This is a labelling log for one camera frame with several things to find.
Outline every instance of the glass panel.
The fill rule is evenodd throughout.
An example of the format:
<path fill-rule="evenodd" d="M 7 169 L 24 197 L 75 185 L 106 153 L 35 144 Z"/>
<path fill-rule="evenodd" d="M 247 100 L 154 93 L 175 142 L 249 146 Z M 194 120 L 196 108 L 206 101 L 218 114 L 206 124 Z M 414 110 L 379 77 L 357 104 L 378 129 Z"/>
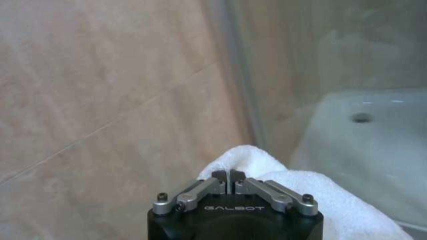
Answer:
<path fill-rule="evenodd" d="M 427 3 L 234 0 L 258 138 L 427 229 Z"/>

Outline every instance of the black screw head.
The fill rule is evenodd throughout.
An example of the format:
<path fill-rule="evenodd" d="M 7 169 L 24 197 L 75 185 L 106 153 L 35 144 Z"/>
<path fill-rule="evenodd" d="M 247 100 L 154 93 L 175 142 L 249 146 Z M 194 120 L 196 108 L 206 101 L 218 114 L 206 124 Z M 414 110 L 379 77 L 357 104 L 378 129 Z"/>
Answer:
<path fill-rule="evenodd" d="M 313 204 L 313 203 L 315 202 L 315 198 L 314 198 L 314 196 L 313 196 L 311 194 L 305 194 L 305 195 L 302 196 L 302 201 L 303 201 L 305 203 Z"/>
<path fill-rule="evenodd" d="M 176 212 L 183 213 L 183 212 L 186 211 L 186 205 L 184 205 L 184 203 L 179 202 L 179 203 L 176 204 L 176 206 L 175 206 L 175 210 L 176 210 Z"/>
<path fill-rule="evenodd" d="M 160 192 L 158 194 L 158 201 L 167 201 L 168 200 L 168 194 L 166 192 Z"/>

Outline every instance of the tile grout line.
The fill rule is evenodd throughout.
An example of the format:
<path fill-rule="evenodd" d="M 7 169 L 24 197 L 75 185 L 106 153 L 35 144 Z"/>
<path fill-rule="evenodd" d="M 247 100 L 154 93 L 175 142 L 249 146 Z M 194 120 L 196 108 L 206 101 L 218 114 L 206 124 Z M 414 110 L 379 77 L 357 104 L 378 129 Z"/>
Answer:
<path fill-rule="evenodd" d="M 50 161 L 54 157 L 56 157 L 59 154 L 62 154 L 62 152 L 64 152 L 66 150 L 68 150 L 70 148 L 72 148 L 76 144 L 79 144 L 80 142 L 83 142 L 87 138 L 90 138 L 92 135 L 95 135 L 99 131 L 102 131 L 103 129 L 106 129 L 107 127 L 110 127 L 114 123 L 116 123 L 122 118 L 124 118 L 126 116 L 128 116 L 134 111 L 136 111 L 139 108 L 142 108 L 144 105 L 147 105 L 148 103 L 151 103 L 156 98 L 159 98 L 159 96 L 163 96 L 164 94 L 167 94 L 170 91 L 172 91 L 175 88 L 178 88 L 182 85 L 186 85 L 191 82 L 191 78 L 199 73 L 202 72 L 204 69 L 210 68 L 215 63 L 218 63 L 218 59 L 215 58 L 214 61 L 211 63 L 208 63 L 206 66 L 203 66 L 203 68 L 198 69 L 188 77 L 186 81 L 179 82 L 178 84 L 175 84 L 171 87 L 167 87 L 167 89 L 164 89 L 163 91 L 160 91 L 155 96 L 152 96 L 150 99 L 147 99 L 138 107 L 135 107 L 134 109 L 119 113 L 119 116 L 111 120 L 108 123 L 106 123 L 102 127 L 99 127 L 96 130 L 94 130 L 92 132 L 90 132 L 88 134 L 83 135 L 83 137 L 80 139 L 76 139 L 75 141 L 72 141 L 68 145 L 66 145 L 66 147 L 63 149 L 60 149 L 59 151 L 56 151 L 54 154 L 51 154 L 51 156 L 46 157 L 44 159 L 42 159 L 40 161 L 38 161 L 34 164 L 30 164 L 23 170 L 20 170 L 12 177 L 4 179 L 3 181 L 0 181 L 0 187 L 3 185 L 6 185 L 10 181 L 12 181 L 14 179 L 19 178 L 24 173 L 30 172 L 32 169 L 35 169 L 39 165 L 42 165 L 44 162 Z"/>

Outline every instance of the folded towel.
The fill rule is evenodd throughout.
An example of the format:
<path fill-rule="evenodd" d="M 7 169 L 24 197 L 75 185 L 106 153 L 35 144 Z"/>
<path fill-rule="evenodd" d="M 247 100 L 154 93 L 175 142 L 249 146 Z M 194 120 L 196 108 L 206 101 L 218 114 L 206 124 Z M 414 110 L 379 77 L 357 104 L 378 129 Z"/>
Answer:
<path fill-rule="evenodd" d="M 327 176 L 289 170 L 262 149 L 242 145 L 230 149 L 200 172 L 207 179 L 217 170 L 237 169 L 249 178 L 274 180 L 298 192 L 314 195 L 323 213 L 326 240 L 411 240 L 399 225 L 370 204 L 346 191 Z"/>

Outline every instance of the beige wall tile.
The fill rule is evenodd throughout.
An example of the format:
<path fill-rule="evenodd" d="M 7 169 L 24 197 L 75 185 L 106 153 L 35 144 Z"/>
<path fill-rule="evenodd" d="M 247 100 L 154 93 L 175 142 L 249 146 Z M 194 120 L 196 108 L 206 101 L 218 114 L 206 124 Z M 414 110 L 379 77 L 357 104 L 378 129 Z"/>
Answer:
<path fill-rule="evenodd" d="M 0 239 L 140 240 L 156 192 L 246 143 L 217 64 L 0 186 Z"/>
<path fill-rule="evenodd" d="M 198 1 L 3 1 L 0 182 L 186 82 L 213 45 Z"/>

